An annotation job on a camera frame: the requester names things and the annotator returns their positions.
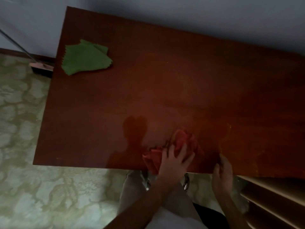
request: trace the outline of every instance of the hand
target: hand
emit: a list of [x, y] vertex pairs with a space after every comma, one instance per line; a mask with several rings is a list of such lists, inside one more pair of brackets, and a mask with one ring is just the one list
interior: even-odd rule
[[162, 162], [159, 169], [158, 179], [162, 180], [164, 184], [169, 187], [174, 187], [178, 184], [185, 175], [187, 168], [195, 157], [193, 152], [184, 162], [187, 150], [187, 145], [184, 144], [177, 158], [174, 155], [175, 146], [171, 145], [168, 150], [164, 149], [162, 152]]
[[229, 160], [219, 154], [220, 165], [216, 164], [212, 178], [212, 189], [217, 200], [222, 197], [230, 197], [233, 185], [233, 171]]

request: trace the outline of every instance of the white shirt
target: white shirt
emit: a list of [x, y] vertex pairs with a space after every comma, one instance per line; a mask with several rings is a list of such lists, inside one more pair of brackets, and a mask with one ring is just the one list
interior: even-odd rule
[[160, 208], [153, 216], [146, 229], [207, 229], [202, 222], [191, 218], [182, 218], [174, 213]]

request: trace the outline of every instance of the red cloth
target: red cloth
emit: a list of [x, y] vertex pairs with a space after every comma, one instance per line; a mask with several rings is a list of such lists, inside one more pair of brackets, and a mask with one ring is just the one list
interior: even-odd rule
[[[176, 130], [170, 140], [170, 143], [173, 143], [175, 146], [175, 157], [177, 157], [180, 153], [180, 150], [184, 143], [187, 144], [186, 158], [189, 157], [192, 152], [194, 152], [195, 154], [197, 154], [198, 152], [202, 153], [201, 148], [199, 147], [194, 135], [185, 130]], [[143, 154], [143, 160], [148, 170], [153, 175], [157, 175], [159, 173], [162, 160], [162, 150], [163, 147], [157, 146], [157, 148], [150, 149], [149, 151]]]

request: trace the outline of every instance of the patterned carpet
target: patterned carpet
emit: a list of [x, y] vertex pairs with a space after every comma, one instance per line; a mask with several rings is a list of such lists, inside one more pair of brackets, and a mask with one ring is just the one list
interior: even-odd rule
[[[126, 170], [32, 165], [50, 79], [0, 54], [0, 228], [102, 228], [116, 215]], [[211, 176], [190, 174], [194, 202], [221, 211]], [[236, 178], [232, 196], [245, 211]]]

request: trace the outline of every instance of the glossy table surface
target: glossy table surface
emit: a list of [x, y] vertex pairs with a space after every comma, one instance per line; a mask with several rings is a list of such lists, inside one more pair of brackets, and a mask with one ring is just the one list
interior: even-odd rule
[[[65, 45], [109, 47], [109, 69], [68, 76]], [[145, 169], [142, 153], [184, 127], [237, 175], [305, 178], [305, 59], [68, 7], [34, 165]]]

